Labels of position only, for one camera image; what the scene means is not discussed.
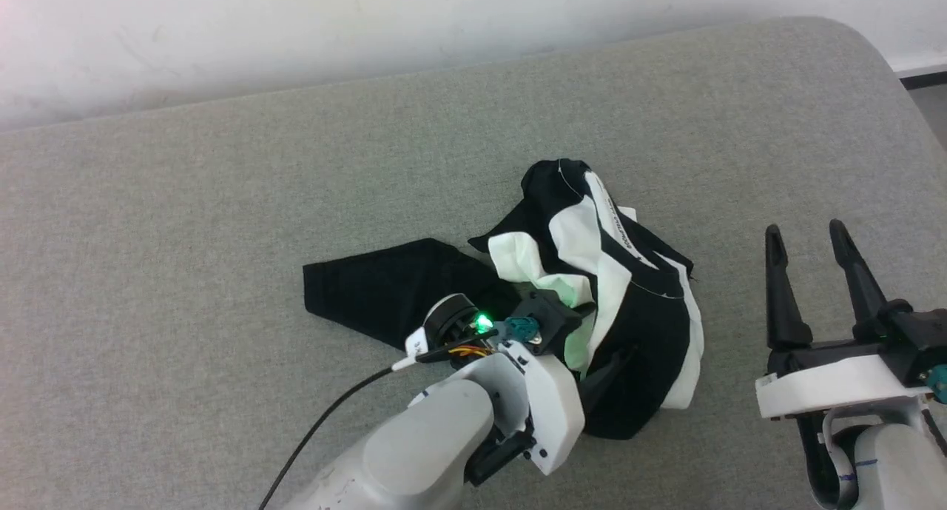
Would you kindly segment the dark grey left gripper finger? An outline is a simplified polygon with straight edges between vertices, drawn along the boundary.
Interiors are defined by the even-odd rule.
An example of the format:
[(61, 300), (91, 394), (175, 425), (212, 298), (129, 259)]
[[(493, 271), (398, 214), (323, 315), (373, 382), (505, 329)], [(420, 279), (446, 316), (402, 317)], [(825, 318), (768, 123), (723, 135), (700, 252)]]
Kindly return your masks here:
[(583, 412), (591, 415), (596, 406), (601, 403), (601, 399), (611, 388), (616, 378), (624, 371), (625, 366), (633, 358), (637, 351), (636, 347), (629, 349), (616, 349), (601, 368), (594, 372), (589, 372), (585, 378), (581, 379), (581, 402)]

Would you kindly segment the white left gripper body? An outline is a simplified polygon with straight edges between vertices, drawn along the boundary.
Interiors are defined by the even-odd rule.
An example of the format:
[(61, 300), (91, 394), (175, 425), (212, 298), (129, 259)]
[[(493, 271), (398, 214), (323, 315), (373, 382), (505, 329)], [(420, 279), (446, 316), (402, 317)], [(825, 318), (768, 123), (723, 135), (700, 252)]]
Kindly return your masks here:
[(551, 476), (568, 459), (585, 422), (573, 375), (554, 355), (527, 346), (499, 346), (460, 369), (487, 392), (493, 425), (465, 466), (465, 480), (480, 486), (518, 458)]

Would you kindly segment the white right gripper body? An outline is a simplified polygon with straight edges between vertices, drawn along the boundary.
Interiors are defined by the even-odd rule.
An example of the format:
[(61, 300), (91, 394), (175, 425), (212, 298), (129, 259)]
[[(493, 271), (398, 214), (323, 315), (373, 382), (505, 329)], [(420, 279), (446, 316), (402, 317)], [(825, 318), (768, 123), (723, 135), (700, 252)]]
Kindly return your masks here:
[(755, 380), (755, 401), (764, 419), (930, 395), (920, 380), (903, 384), (883, 361), (882, 345), (829, 341), (770, 349), (766, 374)]

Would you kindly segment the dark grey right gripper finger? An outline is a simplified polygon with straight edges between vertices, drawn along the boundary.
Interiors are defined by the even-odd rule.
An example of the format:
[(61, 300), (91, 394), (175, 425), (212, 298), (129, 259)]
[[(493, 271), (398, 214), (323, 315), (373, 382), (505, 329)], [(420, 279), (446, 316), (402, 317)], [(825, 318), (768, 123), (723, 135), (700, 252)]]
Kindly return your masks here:
[(848, 284), (850, 303), (855, 314), (853, 338), (856, 341), (882, 341), (887, 334), (883, 331), (878, 313), (887, 304), (885, 294), (842, 220), (832, 219), (829, 222), (829, 236), (836, 263), (842, 268)]
[(770, 224), (765, 230), (766, 344), (774, 351), (808, 348), (814, 341), (796, 303), (788, 263), (781, 231)]

